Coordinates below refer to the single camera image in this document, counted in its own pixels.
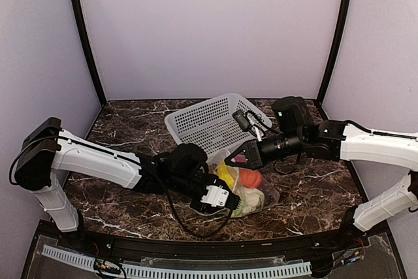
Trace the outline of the clear zip top bag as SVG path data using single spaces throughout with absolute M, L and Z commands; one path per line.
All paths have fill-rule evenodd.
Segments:
M 240 218 L 276 206 L 280 198 L 278 190 L 259 171 L 227 166 L 224 159 L 229 154 L 226 149 L 218 151 L 208 158 L 208 166 L 210 173 L 216 174 L 240 197 L 231 217 Z

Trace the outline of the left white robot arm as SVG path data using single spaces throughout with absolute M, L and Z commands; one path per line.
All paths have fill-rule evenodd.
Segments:
M 233 211 L 240 198 L 210 173 L 207 161 L 196 144 L 180 144 L 156 156 L 113 150 L 73 135 L 61 127 L 60 119 L 51 117 L 25 138 L 8 179 L 38 199 L 76 249 L 87 250 L 92 236 L 82 228 L 82 215 L 63 191 L 56 171 L 77 172 L 144 194 L 175 191 L 189 197 L 190 207 L 199 214 Z

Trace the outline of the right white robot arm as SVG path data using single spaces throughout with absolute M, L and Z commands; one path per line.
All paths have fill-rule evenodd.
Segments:
M 288 156 L 306 154 L 329 161 L 371 161 L 407 168 L 392 188 L 346 211 L 333 243 L 346 249 L 359 233 L 409 210 L 417 211 L 417 134 L 367 129 L 352 120 L 314 123 L 302 97 L 284 97 L 272 104 L 279 133 L 249 140 L 225 158 L 231 167 L 257 170 Z

